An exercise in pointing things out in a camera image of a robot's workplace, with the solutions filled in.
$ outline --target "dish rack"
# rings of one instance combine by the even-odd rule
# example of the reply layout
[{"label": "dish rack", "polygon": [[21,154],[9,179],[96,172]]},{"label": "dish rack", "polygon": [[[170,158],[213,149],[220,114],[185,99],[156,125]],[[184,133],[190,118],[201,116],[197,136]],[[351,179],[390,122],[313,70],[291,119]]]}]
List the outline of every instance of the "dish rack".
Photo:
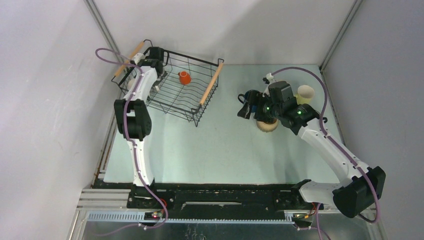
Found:
[{"label": "dish rack", "polygon": [[[148,56],[149,53],[150,47],[143,54]],[[146,105],[194,122],[197,127],[218,87],[223,66],[222,58],[213,63],[164,49],[164,74],[158,84],[159,91],[150,92]],[[178,73],[182,71],[191,76],[191,82],[186,85],[180,83]]]}]

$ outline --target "aluminum frame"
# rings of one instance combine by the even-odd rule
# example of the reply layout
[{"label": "aluminum frame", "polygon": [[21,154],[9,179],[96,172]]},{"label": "aluminum frame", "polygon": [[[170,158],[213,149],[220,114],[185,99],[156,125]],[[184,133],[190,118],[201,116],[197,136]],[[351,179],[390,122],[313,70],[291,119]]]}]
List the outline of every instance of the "aluminum frame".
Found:
[{"label": "aluminum frame", "polygon": [[[84,2],[87,5],[88,10],[90,11],[91,15],[93,16],[94,21],[96,22],[97,26],[99,27],[99,30],[101,31],[107,45],[113,49],[114,51],[120,52],[119,48],[109,31],[96,3],[94,0],[84,0]],[[355,17],[359,7],[361,6],[361,3],[363,0],[355,0],[353,3],[349,13],[347,14],[340,30],[337,33],[337,36],[335,37],[333,43],[331,44],[330,48],[327,51],[327,54],[325,55],[321,65],[320,70],[322,77],[324,78],[325,82],[325,69],[335,51],[335,49],[338,47],[340,41],[342,40],[343,36],[345,35],[349,25],[351,24],[353,18]],[[124,62],[124,60],[121,57],[116,57],[116,59],[119,62]],[[334,117],[336,121],[338,121],[336,112],[334,110],[333,105],[331,105],[331,108],[334,112]],[[94,178],[92,181],[92,184],[96,180],[96,178],[103,179],[106,173],[106,168],[108,165],[108,159],[109,155],[111,153],[112,149],[112,143],[114,141],[115,135],[117,131],[117,123],[114,118],[114,115],[111,116],[109,127],[107,130],[106,138],[104,140],[103,149],[100,154],[100,158],[98,160],[98,167],[95,170]],[[127,209],[127,199],[128,194],[130,190],[129,189],[92,189],[87,188],[83,189],[75,210],[75,214],[73,216],[71,226],[69,228],[69,232],[67,235],[68,240],[82,240],[84,230],[86,227],[86,224],[88,221],[132,221],[142,219],[144,212],[152,212],[154,209]],[[284,211],[285,215],[285,221],[246,221],[248,223],[255,223],[255,224],[261,224],[261,223],[277,223],[277,224],[292,224],[291,217],[293,214],[296,213],[304,213],[304,210],[287,210]],[[322,214],[340,214],[340,212],[336,209],[326,208],[322,211],[320,211]],[[367,209],[364,214],[369,217],[374,217],[375,209],[369,208]],[[127,216],[128,219],[117,219],[120,217],[116,216]],[[176,223],[199,223],[198,219],[170,219],[170,222],[176,222]],[[215,223],[214,221],[205,221],[207,223]],[[380,221],[376,227],[372,227],[369,224],[367,224],[368,233],[372,240],[386,240],[386,232],[384,230],[383,223]]]}]

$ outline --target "white wall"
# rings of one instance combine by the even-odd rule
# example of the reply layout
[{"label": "white wall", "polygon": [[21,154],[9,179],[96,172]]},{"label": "white wall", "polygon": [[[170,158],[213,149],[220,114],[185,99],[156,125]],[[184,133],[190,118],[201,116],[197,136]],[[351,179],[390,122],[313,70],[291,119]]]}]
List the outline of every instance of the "white wall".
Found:
[{"label": "white wall", "polygon": [[387,177],[390,239],[423,239],[424,1],[364,1],[326,71],[347,146]]},{"label": "white wall", "polygon": [[0,19],[0,239],[65,239],[118,94],[106,43],[81,0],[2,1]]},{"label": "white wall", "polygon": [[354,0],[96,1],[120,51],[144,39],[227,64],[320,64]]}]

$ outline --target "black wire rack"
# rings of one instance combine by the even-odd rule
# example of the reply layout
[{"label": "black wire rack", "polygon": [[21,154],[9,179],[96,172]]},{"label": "black wire rack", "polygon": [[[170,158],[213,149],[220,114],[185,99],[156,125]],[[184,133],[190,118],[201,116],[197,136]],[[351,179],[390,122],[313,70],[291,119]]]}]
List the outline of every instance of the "black wire rack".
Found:
[{"label": "black wire rack", "polygon": [[[150,47],[144,52],[148,56]],[[216,63],[198,59],[170,50],[164,50],[164,74],[157,87],[153,87],[147,98],[148,107],[194,122],[197,127],[218,83],[224,60]],[[179,72],[185,71],[191,82],[180,83]]]}]

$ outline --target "red cup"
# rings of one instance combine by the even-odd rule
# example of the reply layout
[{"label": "red cup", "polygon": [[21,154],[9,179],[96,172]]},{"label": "red cup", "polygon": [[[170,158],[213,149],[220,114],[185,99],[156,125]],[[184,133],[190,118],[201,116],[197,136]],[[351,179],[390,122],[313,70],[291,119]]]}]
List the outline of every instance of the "red cup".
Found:
[{"label": "red cup", "polygon": [[187,85],[192,81],[192,77],[186,71],[180,71],[178,73],[178,76],[179,76],[179,82],[182,85]]}]

